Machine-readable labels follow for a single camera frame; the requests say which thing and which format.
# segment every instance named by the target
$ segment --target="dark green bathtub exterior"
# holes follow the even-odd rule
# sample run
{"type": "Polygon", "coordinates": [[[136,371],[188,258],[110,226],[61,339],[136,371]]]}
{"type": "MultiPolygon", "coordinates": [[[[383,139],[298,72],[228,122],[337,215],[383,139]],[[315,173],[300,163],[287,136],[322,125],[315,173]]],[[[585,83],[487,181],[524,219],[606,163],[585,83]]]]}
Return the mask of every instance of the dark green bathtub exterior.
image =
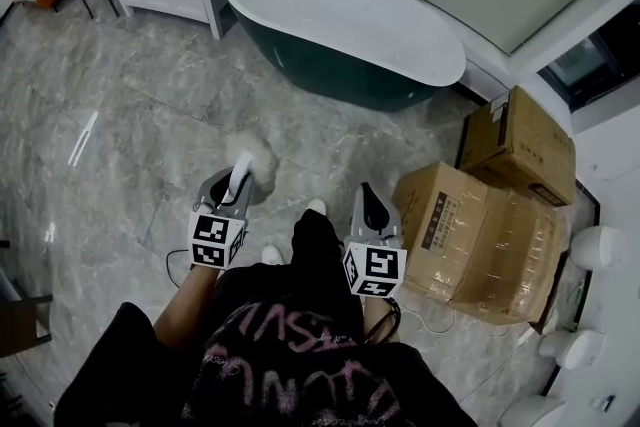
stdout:
{"type": "Polygon", "coordinates": [[[271,64],[292,84],[311,93],[393,112],[430,98],[438,89],[233,11],[271,64]]]}

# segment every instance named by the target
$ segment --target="marble floor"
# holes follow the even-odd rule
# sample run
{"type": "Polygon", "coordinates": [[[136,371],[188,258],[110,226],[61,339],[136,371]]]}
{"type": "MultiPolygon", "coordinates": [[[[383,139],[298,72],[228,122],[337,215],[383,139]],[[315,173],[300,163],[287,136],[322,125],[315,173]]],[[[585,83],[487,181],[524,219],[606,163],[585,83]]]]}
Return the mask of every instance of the marble floor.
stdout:
{"type": "MultiPolygon", "coordinates": [[[[59,13],[17,7],[0,27],[0,238],[12,242],[0,263],[29,295],[54,295],[53,341],[0,368],[45,424],[119,305],[132,301],[153,320],[171,298],[164,256],[184,246],[197,188],[225,164],[227,133],[250,129],[280,159],[274,193],[249,211],[235,259],[247,265],[267,243],[290,256],[313,197],[344,236],[361,181],[391,193],[403,173],[452,164],[476,108],[444,89],[400,113],[368,111],[292,87],[238,24],[214,41],[204,24],[145,11],[115,18],[105,0],[89,2],[93,21],[68,0],[59,13]]],[[[482,426],[539,392],[553,369],[536,354],[537,335],[518,344],[525,325],[457,314],[437,335],[452,310],[406,291],[400,302],[426,322],[407,314],[403,340],[482,426]]]]}

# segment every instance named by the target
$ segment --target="freestanding bathtub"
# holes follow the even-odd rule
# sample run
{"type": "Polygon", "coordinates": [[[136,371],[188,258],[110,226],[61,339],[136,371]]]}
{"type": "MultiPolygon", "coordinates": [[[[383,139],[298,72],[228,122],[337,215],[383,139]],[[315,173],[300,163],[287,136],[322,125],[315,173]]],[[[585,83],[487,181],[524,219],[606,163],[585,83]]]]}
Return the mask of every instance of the freestanding bathtub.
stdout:
{"type": "Polygon", "coordinates": [[[418,0],[229,0],[295,85],[381,111],[429,98],[463,74],[462,44],[418,0]]]}

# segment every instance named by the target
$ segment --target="white toilet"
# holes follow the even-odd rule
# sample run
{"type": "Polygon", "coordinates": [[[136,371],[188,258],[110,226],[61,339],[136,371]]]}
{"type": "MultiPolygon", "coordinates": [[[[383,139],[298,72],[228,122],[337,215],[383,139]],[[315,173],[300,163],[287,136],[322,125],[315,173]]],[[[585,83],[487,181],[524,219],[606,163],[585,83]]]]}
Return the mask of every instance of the white toilet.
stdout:
{"type": "Polygon", "coordinates": [[[604,345],[605,335],[596,331],[554,331],[540,342],[538,353],[555,358],[562,368],[572,370],[593,365],[604,345]]]}
{"type": "Polygon", "coordinates": [[[610,226],[591,226],[571,241],[571,260],[587,270],[617,267],[626,253],[624,233],[610,226]]]}
{"type": "Polygon", "coordinates": [[[512,404],[500,418],[502,427],[555,427],[566,404],[553,397],[533,395],[512,404]]]}

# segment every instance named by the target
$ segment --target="sneaker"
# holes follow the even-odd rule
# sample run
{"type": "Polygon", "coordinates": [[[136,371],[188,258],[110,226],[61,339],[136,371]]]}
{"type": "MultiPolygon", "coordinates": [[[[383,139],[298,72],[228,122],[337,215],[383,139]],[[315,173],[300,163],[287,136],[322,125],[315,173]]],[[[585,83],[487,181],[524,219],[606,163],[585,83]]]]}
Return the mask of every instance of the sneaker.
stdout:
{"type": "Polygon", "coordinates": [[[322,215],[327,215],[327,204],[320,198],[313,198],[307,205],[307,210],[314,210],[322,215]]]}
{"type": "Polygon", "coordinates": [[[284,265],[284,258],[282,258],[282,253],[276,246],[269,244],[262,250],[262,263],[267,265],[284,265]]]}

